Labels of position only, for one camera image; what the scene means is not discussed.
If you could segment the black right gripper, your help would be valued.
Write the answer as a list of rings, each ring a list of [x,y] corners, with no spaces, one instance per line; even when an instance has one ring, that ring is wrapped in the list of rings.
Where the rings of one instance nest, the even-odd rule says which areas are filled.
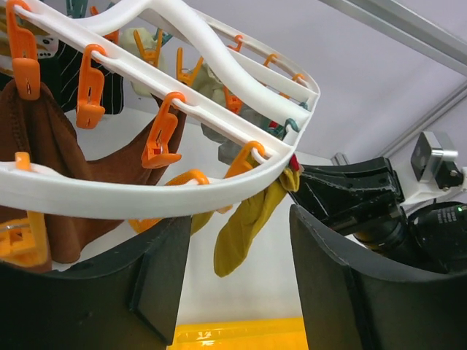
[[[401,185],[385,157],[343,166],[305,165],[291,196],[343,236],[393,230],[404,220]]]

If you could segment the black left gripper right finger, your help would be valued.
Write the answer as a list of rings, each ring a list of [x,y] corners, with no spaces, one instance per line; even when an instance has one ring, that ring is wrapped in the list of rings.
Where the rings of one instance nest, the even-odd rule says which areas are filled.
[[[464,349],[466,276],[387,259],[290,207],[310,349]]]

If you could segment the mustard sock with reindeer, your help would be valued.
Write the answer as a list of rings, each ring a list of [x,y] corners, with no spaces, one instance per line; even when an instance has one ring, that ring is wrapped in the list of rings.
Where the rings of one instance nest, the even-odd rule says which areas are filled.
[[[304,171],[304,167],[299,163],[295,154],[289,160],[287,167],[279,177],[283,188],[292,193],[296,193],[300,186],[300,176]]]

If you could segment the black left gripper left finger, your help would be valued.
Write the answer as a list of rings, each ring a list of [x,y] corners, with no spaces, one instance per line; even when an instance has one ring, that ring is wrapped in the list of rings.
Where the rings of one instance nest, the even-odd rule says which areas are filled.
[[[174,340],[190,217],[65,271],[1,266],[3,349],[165,349]]]

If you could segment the teal clothes peg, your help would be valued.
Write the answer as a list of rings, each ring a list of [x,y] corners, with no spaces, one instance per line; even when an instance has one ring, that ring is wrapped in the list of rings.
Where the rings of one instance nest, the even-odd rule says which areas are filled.
[[[284,125],[271,121],[266,131],[277,139],[283,140],[288,131],[298,133],[300,131],[298,124],[293,118],[288,118]]]

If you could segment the orange clothes peg front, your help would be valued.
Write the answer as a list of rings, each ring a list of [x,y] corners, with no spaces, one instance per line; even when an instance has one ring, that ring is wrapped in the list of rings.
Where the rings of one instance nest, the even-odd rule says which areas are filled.
[[[136,233],[143,233],[163,218],[193,214],[195,202],[200,196],[200,189],[196,186],[200,185],[209,185],[209,178],[198,169],[191,169],[174,177],[165,186],[175,186],[177,190],[164,190],[144,210],[143,217],[129,219],[129,225]]]

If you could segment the mustard yellow sock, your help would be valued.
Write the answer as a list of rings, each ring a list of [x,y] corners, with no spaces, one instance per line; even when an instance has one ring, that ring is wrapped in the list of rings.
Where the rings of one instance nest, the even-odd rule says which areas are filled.
[[[253,240],[268,222],[290,188],[277,180],[265,190],[242,201],[217,235],[213,264],[225,277],[246,259]]]

